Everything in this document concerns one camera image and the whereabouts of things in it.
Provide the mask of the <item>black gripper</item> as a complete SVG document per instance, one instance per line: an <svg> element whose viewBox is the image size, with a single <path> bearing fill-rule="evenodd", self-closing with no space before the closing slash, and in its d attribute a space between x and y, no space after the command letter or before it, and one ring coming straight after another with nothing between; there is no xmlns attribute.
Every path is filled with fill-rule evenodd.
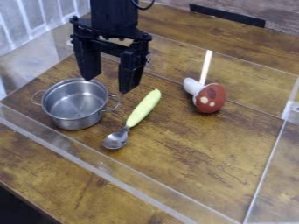
<svg viewBox="0 0 299 224"><path fill-rule="evenodd" d="M140 83L148 44L152 36L137 28L137 13L152 7L139 5L137 0L89 0L91 18L73 16L71 41L85 81L101 73L100 54L120 58L119 91L128 93Z"/></svg>

